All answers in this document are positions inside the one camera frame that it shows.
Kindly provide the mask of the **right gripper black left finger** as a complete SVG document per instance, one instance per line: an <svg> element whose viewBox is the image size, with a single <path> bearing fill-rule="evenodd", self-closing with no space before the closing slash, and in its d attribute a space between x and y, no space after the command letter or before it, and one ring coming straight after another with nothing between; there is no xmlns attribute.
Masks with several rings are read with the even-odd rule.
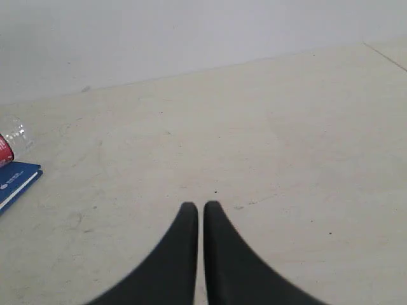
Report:
<svg viewBox="0 0 407 305"><path fill-rule="evenodd" d="M124 279L90 304L193 304L197 277L198 210L181 205L157 246Z"/></svg>

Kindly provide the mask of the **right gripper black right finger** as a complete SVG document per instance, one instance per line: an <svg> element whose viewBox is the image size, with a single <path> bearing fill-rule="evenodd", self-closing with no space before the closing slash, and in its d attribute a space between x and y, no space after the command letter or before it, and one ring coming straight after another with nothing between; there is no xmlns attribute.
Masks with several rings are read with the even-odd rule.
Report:
<svg viewBox="0 0 407 305"><path fill-rule="evenodd" d="M209 304L322 304L265 263L221 204L203 209L203 260Z"/></svg>

